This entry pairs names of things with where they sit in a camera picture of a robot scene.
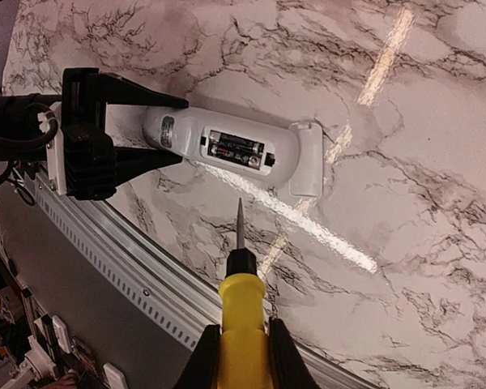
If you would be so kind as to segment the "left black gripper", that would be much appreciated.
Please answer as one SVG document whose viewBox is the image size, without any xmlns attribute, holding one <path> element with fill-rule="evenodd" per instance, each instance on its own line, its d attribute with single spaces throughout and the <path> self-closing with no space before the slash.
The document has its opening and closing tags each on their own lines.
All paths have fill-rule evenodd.
<svg viewBox="0 0 486 389">
<path fill-rule="evenodd" d="M 153 91 L 134 81 L 98 68 L 66 68 L 62 74 L 62 131 L 91 126 L 105 132 L 106 103 L 186 109 L 189 101 Z M 145 173 L 180 164 L 183 157 L 161 149 L 113 147 L 113 188 Z"/>
</svg>

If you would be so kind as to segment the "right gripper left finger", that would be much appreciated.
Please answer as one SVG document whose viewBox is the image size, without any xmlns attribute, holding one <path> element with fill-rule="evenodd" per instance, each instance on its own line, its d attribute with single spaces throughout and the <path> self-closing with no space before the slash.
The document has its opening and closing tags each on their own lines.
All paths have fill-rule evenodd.
<svg viewBox="0 0 486 389">
<path fill-rule="evenodd" d="M 221 330 L 207 325 L 173 389 L 217 388 Z"/>
</svg>

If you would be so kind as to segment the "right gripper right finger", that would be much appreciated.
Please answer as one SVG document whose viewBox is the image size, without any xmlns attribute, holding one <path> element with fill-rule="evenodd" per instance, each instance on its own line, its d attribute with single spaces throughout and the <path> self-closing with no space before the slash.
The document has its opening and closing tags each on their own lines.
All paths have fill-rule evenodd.
<svg viewBox="0 0 486 389">
<path fill-rule="evenodd" d="M 269 353 L 274 389 L 319 389 L 284 321 L 269 319 Z"/>
</svg>

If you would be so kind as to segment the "yellow handled screwdriver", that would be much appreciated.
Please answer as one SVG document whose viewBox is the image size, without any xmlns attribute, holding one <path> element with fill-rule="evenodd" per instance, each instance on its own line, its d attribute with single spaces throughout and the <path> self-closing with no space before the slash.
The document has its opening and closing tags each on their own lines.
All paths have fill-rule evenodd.
<svg viewBox="0 0 486 389">
<path fill-rule="evenodd" d="M 223 313 L 217 387 L 271 388 L 263 308 L 266 287 L 257 274 L 256 256 L 245 247 L 242 201 L 237 207 L 236 235 L 236 248 L 228 256 L 219 287 Z"/>
</svg>

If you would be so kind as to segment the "black AAA battery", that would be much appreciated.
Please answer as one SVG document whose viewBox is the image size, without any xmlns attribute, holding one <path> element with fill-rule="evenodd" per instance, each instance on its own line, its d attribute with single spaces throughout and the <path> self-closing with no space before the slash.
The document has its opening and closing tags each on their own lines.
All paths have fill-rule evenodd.
<svg viewBox="0 0 486 389">
<path fill-rule="evenodd" d="M 208 154 L 215 158 L 226 160 L 233 164 L 246 166 L 251 169 L 259 169 L 261 166 L 261 158 L 259 155 L 232 149 L 230 147 L 214 145 L 210 147 Z"/>
<path fill-rule="evenodd" d="M 230 147 L 232 149 L 247 151 L 253 154 L 262 154 L 265 148 L 264 143 L 259 143 L 251 139 L 245 139 L 215 130 L 210 132 L 209 141 L 214 145 Z"/>
</svg>

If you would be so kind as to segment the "white remote control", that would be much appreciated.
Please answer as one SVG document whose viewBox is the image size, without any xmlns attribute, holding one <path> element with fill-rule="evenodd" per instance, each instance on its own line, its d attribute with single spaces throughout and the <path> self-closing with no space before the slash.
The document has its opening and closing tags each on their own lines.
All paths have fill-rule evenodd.
<svg viewBox="0 0 486 389">
<path fill-rule="evenodd" d="M 291 130 L 207 109 L 148 109 L 147 143 L 186 159 L 272 185 L 292 178 L 300 141 Z"/>
</svg>

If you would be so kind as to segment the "white battery compartment cover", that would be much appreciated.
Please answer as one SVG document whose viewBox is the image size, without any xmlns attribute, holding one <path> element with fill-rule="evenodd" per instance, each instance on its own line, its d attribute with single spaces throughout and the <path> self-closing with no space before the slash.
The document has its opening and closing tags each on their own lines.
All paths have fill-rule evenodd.
<svg viewBox="0 0 486 389">
<path fill-rule="evenodd" d="M 292 196 L 318 198 L 323 187 L 322 127 L 316 122 L 295 122 L 290 129 L 299 141 L 299 159 L 289 180 Z"/>
</svg>

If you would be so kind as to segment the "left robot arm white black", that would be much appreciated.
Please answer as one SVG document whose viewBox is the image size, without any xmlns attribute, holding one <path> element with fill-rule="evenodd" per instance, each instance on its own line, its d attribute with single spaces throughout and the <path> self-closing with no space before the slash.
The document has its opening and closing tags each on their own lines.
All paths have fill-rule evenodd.
<svg viewBox="0 0 486 389">
<path fill-rule="evenodd" d="M 108 105 L 185 109 L 187 100 L 152 91 L 97 68 L 66 68 L 59 95 L 0 96 L 0 185 L 16 165 L 46 162 L 62 136 L 57 162 L 65 195 L 104 200 L 117 187 L 149 171 L 181 162 L 169 151 L 117 147 L 105 129 Z"/>
</svg>

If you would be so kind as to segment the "front aluminium rail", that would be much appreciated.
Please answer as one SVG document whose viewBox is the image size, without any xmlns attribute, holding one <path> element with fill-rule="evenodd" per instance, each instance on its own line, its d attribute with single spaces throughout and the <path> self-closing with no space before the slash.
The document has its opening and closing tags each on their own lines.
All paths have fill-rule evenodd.
<svg viewBox="0 0 486 389">
<path fill-rule="evenodd" d="M 279 219 L 254 196 L 249 182 L 218 169 L 203 172 L 198 184 L 179 194 L 161 188 L 156 200 L 151 173 L 121 186 L 110 200 L 78 201 L 58 195 L 38 174 L 27 186 L 39 207 L 82 256 L 130 303 L 176 342 L 193 348 L 203 327 L 221 319 L 217 289 L 233 248 L 237 199 L 247 201 L 245 235 L 258 258 L 266 285 L 265 315 L 284 302 L 290 286 L 305 297 L 330 289 L 306 271 L 295 247 L 287 258 L 268 263 Z"/>
</svg>

